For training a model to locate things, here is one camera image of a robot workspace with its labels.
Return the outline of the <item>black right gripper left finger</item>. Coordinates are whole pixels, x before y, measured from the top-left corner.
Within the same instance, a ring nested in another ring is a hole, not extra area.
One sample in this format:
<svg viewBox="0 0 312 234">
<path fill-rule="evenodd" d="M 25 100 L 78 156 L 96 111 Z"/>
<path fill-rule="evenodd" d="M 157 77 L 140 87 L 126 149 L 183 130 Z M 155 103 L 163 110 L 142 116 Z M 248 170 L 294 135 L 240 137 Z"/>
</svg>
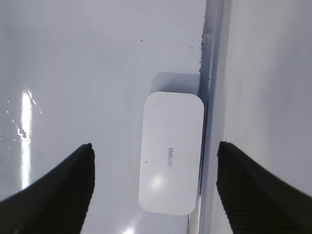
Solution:
<svg viewBox="0 0 312 234">
<path fill-rule="evenodd" d="M 0 203 L 2 234 L 79 234 L 95 187 L 95 153 L 83 144 L 26 189 Z"/>
</svg>

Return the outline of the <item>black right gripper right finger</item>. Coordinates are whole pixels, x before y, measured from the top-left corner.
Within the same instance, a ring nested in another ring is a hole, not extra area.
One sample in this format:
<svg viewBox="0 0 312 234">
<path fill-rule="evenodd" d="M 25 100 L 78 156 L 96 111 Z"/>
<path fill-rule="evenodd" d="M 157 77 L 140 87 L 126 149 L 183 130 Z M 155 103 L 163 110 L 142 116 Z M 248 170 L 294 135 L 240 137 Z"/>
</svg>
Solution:
<svg viewBox="0 0 312 234">
<path fill-rule="evenodd" d="M 235 234 L 310 234 L 312 198 L 220 142 L 216 187 Z"/>
</svg>

